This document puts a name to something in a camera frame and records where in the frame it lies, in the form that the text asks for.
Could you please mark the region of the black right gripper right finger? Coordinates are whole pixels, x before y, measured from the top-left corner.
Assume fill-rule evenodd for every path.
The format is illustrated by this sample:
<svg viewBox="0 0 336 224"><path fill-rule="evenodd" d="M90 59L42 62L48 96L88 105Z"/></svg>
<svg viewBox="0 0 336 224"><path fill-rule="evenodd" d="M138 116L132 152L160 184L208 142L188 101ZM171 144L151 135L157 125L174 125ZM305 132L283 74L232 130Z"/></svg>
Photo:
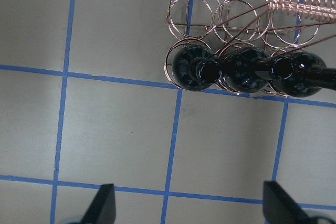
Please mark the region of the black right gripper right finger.
<svg viewBox="0 0 336 224"><path fill-rule="evenodd" d="M269 224L312 223L311 218L277 182L264 181L262 203L263 215Z"/></svg>

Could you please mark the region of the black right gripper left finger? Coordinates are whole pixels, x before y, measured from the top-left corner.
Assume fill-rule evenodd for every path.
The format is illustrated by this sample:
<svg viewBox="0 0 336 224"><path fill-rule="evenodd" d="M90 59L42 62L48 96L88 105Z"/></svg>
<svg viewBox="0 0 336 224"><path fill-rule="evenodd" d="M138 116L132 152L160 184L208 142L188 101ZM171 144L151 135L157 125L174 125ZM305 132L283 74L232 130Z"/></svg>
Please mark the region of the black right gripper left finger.
<svg viewBox="0 0 336 224"><path fill-rule="evenodd" d="M114 184L100 186L81 223L114 223L116 220Z"/></svg>

